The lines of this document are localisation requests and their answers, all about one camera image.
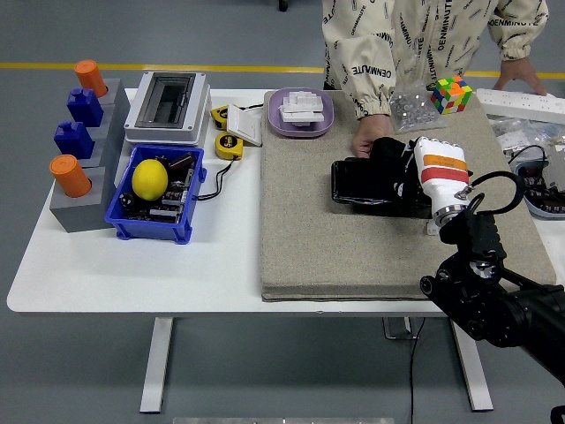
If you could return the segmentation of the person's left hand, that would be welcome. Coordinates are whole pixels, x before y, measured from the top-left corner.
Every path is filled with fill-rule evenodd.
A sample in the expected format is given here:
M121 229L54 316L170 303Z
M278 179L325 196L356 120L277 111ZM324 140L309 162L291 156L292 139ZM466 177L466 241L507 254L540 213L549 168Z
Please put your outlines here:
M547 91L528 57L501 61L500 76L493 89L502 90L511 80L525 82L536 95L546 96Z

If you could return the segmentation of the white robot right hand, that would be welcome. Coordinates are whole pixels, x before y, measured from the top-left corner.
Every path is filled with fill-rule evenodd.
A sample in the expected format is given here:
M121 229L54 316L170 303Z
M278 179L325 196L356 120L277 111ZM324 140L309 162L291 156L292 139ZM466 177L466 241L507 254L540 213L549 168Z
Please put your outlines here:
M401 155L394 190L401 199L431 200L431 215L442 225L467 208L464 191L470 183L463 149L447 141L420 136L410 140Z

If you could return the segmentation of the person's right hand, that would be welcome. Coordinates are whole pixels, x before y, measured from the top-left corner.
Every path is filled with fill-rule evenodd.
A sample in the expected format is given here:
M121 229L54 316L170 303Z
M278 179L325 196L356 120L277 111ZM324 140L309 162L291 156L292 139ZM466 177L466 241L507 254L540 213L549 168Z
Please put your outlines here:
M362 117L358 120L358 129L351 142L351 150L357 158L368 158L373 143L393 133L389 115L377 114Z

